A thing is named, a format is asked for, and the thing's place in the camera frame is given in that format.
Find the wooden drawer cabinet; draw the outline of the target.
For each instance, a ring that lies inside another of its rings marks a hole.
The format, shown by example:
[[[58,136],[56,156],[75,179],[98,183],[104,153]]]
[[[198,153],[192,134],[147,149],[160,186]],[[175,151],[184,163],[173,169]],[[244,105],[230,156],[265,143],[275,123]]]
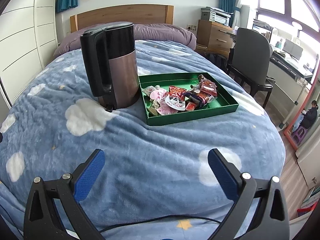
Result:
[[[197,26],[196,51],[200,54],[220,54],[229,57],[233,47],[232,28],[206,20],[199,20]]]

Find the red white spicy snack packet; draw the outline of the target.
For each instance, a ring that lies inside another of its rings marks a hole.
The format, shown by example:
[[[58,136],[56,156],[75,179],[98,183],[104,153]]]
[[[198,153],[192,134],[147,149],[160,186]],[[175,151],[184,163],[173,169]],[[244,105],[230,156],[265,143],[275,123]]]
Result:
[[[185,96],[184,93],[187,90],[185,88],[177,86],[169,86],[169,92],[165,98],[165,103],[177,111],[185,110]]]

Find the wall power socket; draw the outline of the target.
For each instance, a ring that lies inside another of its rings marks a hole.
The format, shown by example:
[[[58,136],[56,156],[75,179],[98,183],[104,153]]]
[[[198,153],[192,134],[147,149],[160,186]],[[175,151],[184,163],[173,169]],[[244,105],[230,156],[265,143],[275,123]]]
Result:
[[[197,26],[196,25],[187,25],[188,30],[196,30]]]

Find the dark red snack packet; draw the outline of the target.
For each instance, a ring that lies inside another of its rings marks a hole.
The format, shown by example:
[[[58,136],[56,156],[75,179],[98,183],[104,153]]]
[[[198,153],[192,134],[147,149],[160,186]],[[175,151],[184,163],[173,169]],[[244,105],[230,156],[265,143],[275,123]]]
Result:
[[[205,78],[202,74],[198,76],[198,81],[200,84],[200,90],[206,94],[209,94],[213,97],[217,97],[217,86],[213,81]]]

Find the white wardrobe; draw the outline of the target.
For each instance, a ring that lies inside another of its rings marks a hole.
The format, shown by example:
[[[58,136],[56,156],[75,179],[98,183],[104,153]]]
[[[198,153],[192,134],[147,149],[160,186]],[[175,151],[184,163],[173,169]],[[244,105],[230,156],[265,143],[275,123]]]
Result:
[[[1,14],[1,93],[8,106],[56,48],[55,0],[10,0]]]

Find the small red candy packet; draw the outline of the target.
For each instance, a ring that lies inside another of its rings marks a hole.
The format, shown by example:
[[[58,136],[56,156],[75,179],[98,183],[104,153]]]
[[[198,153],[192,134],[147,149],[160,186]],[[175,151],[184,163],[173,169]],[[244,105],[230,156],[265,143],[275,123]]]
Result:
[[[196,107],[197,107],[196,103],[188,101],[188,103],[187,103],[187,105],[185,107],[185,110],[188,111],[188,112],[191,112],[191,111],[194,111]]]

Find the pink framed mirror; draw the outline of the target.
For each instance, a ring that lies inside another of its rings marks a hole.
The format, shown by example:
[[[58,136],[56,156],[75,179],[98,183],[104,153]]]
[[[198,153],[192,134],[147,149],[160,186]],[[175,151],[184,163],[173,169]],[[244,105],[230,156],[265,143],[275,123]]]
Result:
[[[289,141],[294,151],[298,150],[298,146],[306,135],[306,131],[316,122],[318,103],[316,100],[311,101],[311,107],[305,108],[311,99],[314,88],[317,85],[319,78],[319,66],[315,74],[315,79],[312,82],[311,88],[300,106],[300,109],[294,116],[292,122],[285,128],[284,136]]]

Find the purple duvet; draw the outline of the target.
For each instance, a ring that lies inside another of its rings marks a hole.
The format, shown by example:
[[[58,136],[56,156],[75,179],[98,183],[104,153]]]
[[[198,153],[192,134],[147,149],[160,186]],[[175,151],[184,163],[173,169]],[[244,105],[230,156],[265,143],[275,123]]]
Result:
[[[86,30],[102,26],[103,24],[95,24],[67,35],[54,51],[53,58],[81,48],[80,36]],[[134,24],[133,33],[135,40],[174,41],[188,46],[192,50],[196,49],[196,36],[191,31],[172,24]]]

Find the dark grey chair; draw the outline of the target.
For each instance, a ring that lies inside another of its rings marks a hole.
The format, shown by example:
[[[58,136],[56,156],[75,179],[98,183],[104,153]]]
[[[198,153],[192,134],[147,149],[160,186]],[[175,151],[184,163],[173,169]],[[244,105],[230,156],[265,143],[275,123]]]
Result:
[[[229,54],[231,62],[227,63],[227,74],[233,73],[241,82],[250,86],[250,95],[266,92],[263,108],[266,107],[276,80],[267,75],[273,49],[268,40],[255,30],[239,28],[236,33],[235,46]]]

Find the computer monitor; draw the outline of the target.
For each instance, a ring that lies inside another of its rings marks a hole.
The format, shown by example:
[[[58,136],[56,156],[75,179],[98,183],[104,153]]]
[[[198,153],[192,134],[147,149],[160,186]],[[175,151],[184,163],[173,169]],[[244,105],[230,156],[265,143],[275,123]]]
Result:
[[[302,56],[303,48],[293,43],[292,41],[286,39],[283,45],[283,51],[290,54],[293,58],[300,60]]]

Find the pink cartoon snack packet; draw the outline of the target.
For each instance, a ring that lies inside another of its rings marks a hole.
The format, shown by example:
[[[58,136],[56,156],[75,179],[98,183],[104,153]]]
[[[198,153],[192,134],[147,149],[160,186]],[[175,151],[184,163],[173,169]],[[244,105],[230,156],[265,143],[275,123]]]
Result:
[[[150,94],[151,106],[148,108],[148,111],[154,115],[169,115],[170,107],[165,103],[165,98],[167,97],[168,92],[161,88],[156,89]]]

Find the grey printer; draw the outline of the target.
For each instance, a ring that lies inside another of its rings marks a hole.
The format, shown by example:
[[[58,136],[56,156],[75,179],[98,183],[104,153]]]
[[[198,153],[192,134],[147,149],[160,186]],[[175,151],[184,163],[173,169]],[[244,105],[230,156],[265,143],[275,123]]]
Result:
[[[205,7],[201,8],[201,20],[216,22],[229,26],[231,14],[219,8]]]

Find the brown black electric kettle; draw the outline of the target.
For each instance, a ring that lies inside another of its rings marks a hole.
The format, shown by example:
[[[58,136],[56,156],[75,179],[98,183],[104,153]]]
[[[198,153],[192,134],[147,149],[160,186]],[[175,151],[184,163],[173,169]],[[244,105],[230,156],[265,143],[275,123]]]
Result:
[[[134,104],[139,98],[139,78],[133,23],[90,28],[80,43],[89,86],[99,103],[108,112]]]

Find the black backpack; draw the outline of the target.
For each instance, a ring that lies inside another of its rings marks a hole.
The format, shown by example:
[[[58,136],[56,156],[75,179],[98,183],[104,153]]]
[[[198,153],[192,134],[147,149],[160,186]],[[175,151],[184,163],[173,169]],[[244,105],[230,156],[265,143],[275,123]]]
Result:
[[[208,59],[212,64],[227,72],[227,58],[221,54],[210,54]]]

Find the green tray box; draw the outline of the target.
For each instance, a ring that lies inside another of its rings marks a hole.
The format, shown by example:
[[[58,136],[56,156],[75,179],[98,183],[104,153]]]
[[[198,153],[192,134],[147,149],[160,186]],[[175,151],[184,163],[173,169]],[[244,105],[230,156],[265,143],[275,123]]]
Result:
[[[239,104],[208,73],[170,73],[139,77],[145,123],[163,126],[233,113]]]

